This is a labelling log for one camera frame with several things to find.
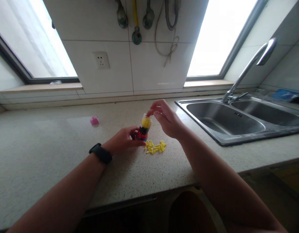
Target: window frame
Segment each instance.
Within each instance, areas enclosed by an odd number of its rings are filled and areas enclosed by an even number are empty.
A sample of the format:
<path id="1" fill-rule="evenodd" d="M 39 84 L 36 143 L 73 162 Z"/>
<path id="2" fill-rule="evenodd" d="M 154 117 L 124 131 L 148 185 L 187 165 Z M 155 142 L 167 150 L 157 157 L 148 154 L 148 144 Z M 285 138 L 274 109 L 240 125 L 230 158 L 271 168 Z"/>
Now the window frame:
<path id="1" fill-rule="evenodd" d="M 0 55 L 12 70 L 19 76 L 25 85 L 31 84 L 50 84 L 53 81 L 62 83 L 80 83 L 78 77 L 57 77 L 57 78 L 34 78 L 22 62 L 17 58 L 14 52 L 0 36 Z"/>
<path id="2" fill-rule="evenodd" d="M 260 16 L 261 12 L 265 8 L 268 0 L 258 0 L 249 17 L 247 18 L 241 32 L 239 33 L 239 36 L 232 47 L 224 65 L 222 66 L 222 69 L 220 71 L 220 74 L 217 75 L 202 75 L 202 76 L 187 76 L 186 81 L 201 81 L 201 80 L 217 80 L 217 79 L 224 79 L 226 73 L 228 72 L 230 66 L 234 62 L 238 52 L 240 51 L 243 43 L 245 42 L 247 36 L 251 32 L 253 26 L 255 25 L 258 17 Z"/>

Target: double sink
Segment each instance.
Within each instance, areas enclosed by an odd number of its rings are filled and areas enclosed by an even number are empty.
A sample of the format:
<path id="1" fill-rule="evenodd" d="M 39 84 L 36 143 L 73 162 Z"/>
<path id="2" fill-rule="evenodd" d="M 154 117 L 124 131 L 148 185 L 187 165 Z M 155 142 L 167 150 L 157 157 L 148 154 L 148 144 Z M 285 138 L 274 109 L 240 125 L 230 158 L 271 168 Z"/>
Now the double sink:
<path id="1" fill-rule="evenodd" d="M 299 111 L 251 98 L 175 101 L 221 146 L 299 133 Z"/>

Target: person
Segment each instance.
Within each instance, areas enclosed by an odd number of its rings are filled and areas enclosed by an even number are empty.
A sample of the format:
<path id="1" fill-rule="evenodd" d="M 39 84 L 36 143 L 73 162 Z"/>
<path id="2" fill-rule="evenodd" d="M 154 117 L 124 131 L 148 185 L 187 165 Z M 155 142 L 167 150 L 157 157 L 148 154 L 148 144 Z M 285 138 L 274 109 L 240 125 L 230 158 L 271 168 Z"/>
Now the person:
<path id="1" fill-rule="evenodd" d="M 165 100 L 155 101 L 147 115 L 154 115 L 165 134 L 179 141 L 200 186 L 221 216 L 228 232 L 287 232 L 250 186 L 182 123 Z M 137 130 L 137 126 L 121 129 L 101 145 L 100 150 L 114 155 L 130 147 L 144 146 L 145 142 L 135 138 Z M 103 157 L 90 153 L 8 232 L 75 230 L 106 167 L 105 161 L 102 161 Z M 183 204 L 183 199 L 187 198 L 190 204 Z M 202 202 L 196 201 L 198 198 L 194 194 L 185 192 L 179 196 L 174 203 L 179 211 L 172 211 L 173 205 L 170 209 L 169 223 L 175 224 L 169 225 L 169 232 L 189 232 L 187 226 L 192 227 L 193 232 L 215 232 L 209 213 Z M 190 206 L 191 211 L 186 210 L 186 206 Z"/>

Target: hand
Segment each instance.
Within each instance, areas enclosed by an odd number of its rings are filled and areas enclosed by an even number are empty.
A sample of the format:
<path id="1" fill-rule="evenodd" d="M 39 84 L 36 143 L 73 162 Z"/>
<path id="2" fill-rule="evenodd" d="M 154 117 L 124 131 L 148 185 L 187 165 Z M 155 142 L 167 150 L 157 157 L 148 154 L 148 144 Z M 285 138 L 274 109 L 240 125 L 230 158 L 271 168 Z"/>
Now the hand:
<path id="1" fill-rule="evenodd" d="M 136 139 L 138 129 L 138 126 L 130 126 L 119 130 L 117 134 L 102 145 L 102 148 L 109 151 L 113 156 L 113 154 L 123 152 L 130 147 L 145 146 L 146 143 L 144 141 Z"/>
<path id="2" fill-rule="evenodd" d="M 146 115 L 154 115 L 162 130 L 171 138 L 179 139 L 185 131 L 186 126 L 164 99 L 155 101 Z"/>

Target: electrical outlet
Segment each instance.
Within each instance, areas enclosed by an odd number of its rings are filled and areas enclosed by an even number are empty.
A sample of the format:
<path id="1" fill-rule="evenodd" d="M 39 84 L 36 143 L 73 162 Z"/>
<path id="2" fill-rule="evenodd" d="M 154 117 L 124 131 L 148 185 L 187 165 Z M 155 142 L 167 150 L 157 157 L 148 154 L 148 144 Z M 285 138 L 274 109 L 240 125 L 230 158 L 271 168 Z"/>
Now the electrical outlet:
<path id="1" fill-rule="evenodd" d="M 106 52 L 94 52 L 97 61 L 98 69 L 110 69 Z"/>

